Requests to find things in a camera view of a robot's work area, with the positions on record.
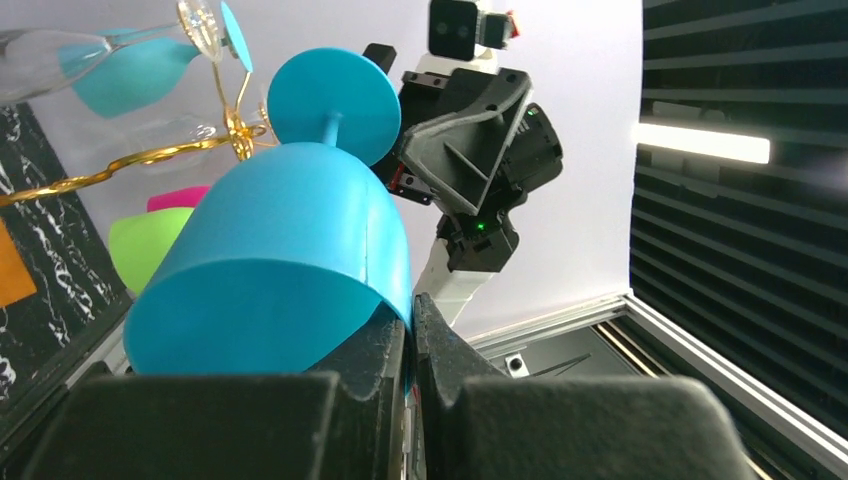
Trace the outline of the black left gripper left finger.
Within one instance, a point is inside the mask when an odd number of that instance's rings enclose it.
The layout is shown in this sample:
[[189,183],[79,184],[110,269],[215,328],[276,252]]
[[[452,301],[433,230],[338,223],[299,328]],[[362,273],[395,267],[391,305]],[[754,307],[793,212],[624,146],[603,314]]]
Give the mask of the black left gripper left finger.
[[404,323],[384,305],[292,375],[90,375],[26,479],[397,479]]

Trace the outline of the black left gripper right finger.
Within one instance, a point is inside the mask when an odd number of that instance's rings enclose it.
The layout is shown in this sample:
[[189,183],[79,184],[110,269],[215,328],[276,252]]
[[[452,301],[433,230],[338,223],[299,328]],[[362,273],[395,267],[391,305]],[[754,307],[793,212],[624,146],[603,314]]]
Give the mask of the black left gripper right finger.
[[513,379],[413,303],[431,479],[751,479],[721,402],[686,377]]

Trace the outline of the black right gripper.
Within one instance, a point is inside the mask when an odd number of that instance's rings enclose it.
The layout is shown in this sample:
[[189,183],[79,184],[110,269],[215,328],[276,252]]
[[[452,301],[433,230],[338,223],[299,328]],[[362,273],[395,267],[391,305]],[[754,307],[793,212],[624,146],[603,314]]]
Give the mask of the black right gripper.
[[400,132],[372,170],[389,192],[446,213],[509,208],[504,194],[523,197],[563,170],[562,144],[532,93],[521,70],[454,62],[407,71]]

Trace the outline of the green plastic wine glass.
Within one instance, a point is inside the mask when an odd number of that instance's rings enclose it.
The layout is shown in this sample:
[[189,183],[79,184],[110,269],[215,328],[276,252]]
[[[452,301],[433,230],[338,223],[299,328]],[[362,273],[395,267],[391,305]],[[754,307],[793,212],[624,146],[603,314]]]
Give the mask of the green plastic wine glass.
[[193,212],[190,207],[166,208],[112,224],[108,236],[110,256],[129,291],[143,291]]

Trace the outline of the clear glass wine glass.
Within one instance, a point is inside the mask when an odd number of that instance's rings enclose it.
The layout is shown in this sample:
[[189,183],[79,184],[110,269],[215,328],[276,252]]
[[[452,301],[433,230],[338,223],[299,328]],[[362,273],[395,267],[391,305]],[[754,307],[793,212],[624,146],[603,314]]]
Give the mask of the clear glass wine glass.
[[2,31],[2,105],[23,103],[71,88],[71,82],[64,78],[59,66],[59,48],[87,42],[100,44],[102,35],[108,31],[96,34],[49,29]]

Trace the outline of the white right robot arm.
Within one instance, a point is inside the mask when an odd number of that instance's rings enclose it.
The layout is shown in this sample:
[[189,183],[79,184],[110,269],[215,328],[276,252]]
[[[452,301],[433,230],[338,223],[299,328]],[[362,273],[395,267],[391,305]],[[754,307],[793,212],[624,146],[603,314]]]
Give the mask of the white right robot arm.
[[373,166],[391,194],[441,211],[414,291],[448,323],[517,250],[510,212],[563,169],[530,75],[497,61],[518,33],[486,1],[431,2],[428,50],[398,93],[400,132]]

